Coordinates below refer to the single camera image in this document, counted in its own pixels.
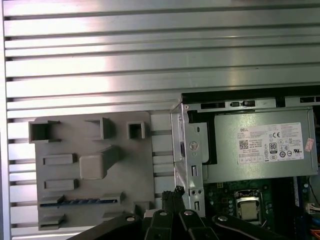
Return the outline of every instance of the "hole in bracket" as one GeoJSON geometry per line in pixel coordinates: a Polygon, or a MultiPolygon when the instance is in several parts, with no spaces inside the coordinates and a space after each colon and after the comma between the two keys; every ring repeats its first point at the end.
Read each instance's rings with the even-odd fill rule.
{"type": "Polygon", "coordinates": [[[194,202],[194,209],[197,210],[197,211],[200,211],[200,206],[199,206],[199,202],[198,201],[194,202]]]}
{"type": "Polygon", "coordinates": [[[191,173],[192,173],[192,177],[198,176],[198,169],[196,165],[191,166],[191,173]]]}

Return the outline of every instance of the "wire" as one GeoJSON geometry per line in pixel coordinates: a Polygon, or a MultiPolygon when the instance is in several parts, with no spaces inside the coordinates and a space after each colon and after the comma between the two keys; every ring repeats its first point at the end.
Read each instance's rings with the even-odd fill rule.
{"type": "Polygon", "coordinates": [[[311,189],[312,195],[313,195],[313,197],[314,197],[314,199],[315,199],[316,203],[320,206],[320,203],[319,203],[319,201],[318,201],[318,199],[317,199],[317,197],[316,197],[316,195],[315,195],[314,189],[312,188],[312,185],[311,185],[311,183],[310,183],[310,177],[308,178],[308,184],[309,184],[309,186],[310,186],[310,189],[311,189]]]}
{"type": "Polygon", "coordinates": [[[266,225],[266,223],[267,223],[267,219],[264,221],[261,227],[263,228],[266,225]]]}
{"type": "Polygon", "coordinates": [[[315,236],[317,239],[320,239],[320,230],[310,229],[311,234],[315,236]]]}

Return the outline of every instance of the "aluminum ribbed panel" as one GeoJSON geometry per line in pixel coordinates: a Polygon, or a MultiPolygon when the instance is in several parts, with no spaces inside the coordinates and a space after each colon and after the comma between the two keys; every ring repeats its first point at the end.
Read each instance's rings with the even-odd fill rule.
{"type": "Polygon", "coordinates": [[[9,122],[0,125],[1,164],[2,179],[9,172],[4,210],[15,239],[63,240],[85,229],[35,227],[35,153],[27,121],[151,111],[159,197],[174,187],[169,109],[181,92],[319,83],[320,0],[1,3],[6,82],[0,97],[7,105],[3,99],[0,114],[9,122]]]}

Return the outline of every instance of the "green circuit board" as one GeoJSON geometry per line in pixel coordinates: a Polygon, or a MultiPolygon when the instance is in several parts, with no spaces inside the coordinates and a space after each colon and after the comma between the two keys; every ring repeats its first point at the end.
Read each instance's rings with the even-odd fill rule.
{"type": "Polygon", "coordinates": [[[258,189],[261,191],[261,225],[275,229],[271,181],[269,179],[210,183],[204,186],[204,194],[215,211],[237,216],[234,193],[241,190],[258,189]]]}

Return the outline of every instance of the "electronic component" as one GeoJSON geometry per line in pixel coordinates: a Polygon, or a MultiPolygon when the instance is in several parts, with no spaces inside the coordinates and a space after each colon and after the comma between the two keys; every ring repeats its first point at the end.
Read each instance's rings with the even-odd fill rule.
{"type": "Polygon", "coordinates": [[[261,200],[259,189],[240,190],[234,192],[236,215],[238,218],[254,225],[262,225],[261,200]]]}

